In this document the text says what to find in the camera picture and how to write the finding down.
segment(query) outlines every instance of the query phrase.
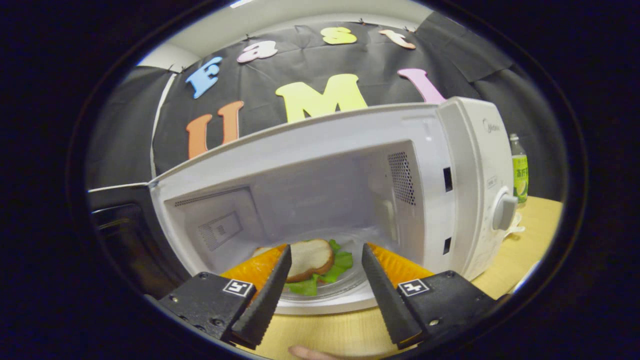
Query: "white microwave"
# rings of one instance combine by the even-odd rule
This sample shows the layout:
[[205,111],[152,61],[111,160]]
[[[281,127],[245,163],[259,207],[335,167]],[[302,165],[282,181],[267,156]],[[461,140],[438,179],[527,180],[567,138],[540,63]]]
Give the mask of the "white microwave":
[[495,257],[516,208],[509,140],[490,102],[372,106],[283,124],[205,152],[148,184],[191,274],[220,274],[257,247],[335,239],[353,268],[314,297],[283,292],[276,313],[376,305],[367,241],[468,280]]

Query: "foam letter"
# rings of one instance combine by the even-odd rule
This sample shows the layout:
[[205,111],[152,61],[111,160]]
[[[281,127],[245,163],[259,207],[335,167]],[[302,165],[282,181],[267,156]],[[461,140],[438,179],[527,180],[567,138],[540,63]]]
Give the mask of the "foam letter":
[[320,31],[320,34],[324,36],[322,39],[331,45],[351,44],[358,40],[354,34],[351,34],[351,30],[347,28],[324,28]]
[[189,159],[207,152],[207,124],[211,121],[211,114],[202,115],[187,125],[189,133]]
[[218,115],[222,116],[222,144],[238,139],[238,112],[243,106],[244,102],[234,101],[218,110]]
[[305,83],[291,83],[276,90],[276,95],[284,98],[287,121],[296,122],[305,119],[305,111],[311,116],[320,116],[340,110],[356,110],[367,107],[356,82],[354,74],[339,74],[329,78],[320,94]]
[[257,58],[264,59],[278,52],[275,41],[261,41],[245,47],[243,53],[238,56],[239,63],[248,63]]
[[193,88],[196,90],[195,94],[193,94],[194,99],[199,98],[200,95],[204,94],[205,91],[218,81],[218,77],[216,75],[218,74],[218,71],[220,71],[220,68],[215,64],[220,61],[222,61],[222,57],[216,56],[187,78],[185,82],[191,83]]
[[446,101],[445,98],[440,95],[438,89],[427,79],[426,71],[422,69],[401,69],[398,70],[398,74],[412,82],[415,88],[418,89],[424,102],[442,104]]
[[402,47],[405,47],[407,49],[415,49],[415,45],[403,40],[404,35],[396,33],[393,30],[380,30],[378,33],[381,33],[382,35],[386,35],[389,39],[391,39],[391,41],[395,42],[396,44]]

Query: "green label bottle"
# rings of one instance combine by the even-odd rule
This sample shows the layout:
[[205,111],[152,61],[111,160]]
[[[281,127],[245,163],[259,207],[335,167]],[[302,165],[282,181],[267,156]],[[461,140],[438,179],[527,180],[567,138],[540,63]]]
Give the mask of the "green label bottle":
[[511,158],[513,159],[513,196],[518,203],[524,205],[529,193],[529,164],[527,153],[520,145],[517,134],[511,134]]

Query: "wooden table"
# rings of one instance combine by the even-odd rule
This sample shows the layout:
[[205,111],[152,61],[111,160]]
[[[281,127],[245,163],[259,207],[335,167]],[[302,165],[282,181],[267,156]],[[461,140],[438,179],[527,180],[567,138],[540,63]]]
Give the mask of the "wooden table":
[[[562,204],[529,197],[517,211],[522,214],[523,233],[509,235],[487,271],[472,282],[494,299],[509,292],[542,258],[560,219]],[[335,354],[343,359],[379,359],[398,353],[377,307],[337,315],[273,315],[262,344],[256,350],[272,359],[297,359],[291,345]]]

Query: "human hand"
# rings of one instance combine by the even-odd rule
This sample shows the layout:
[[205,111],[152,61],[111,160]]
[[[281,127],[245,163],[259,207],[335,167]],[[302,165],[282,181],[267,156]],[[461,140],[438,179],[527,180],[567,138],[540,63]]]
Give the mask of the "human hand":
[[340,360],[333,355],[311,350],[300,345],[293,345],[292,347],[289,347],[289,353],[304,360]]

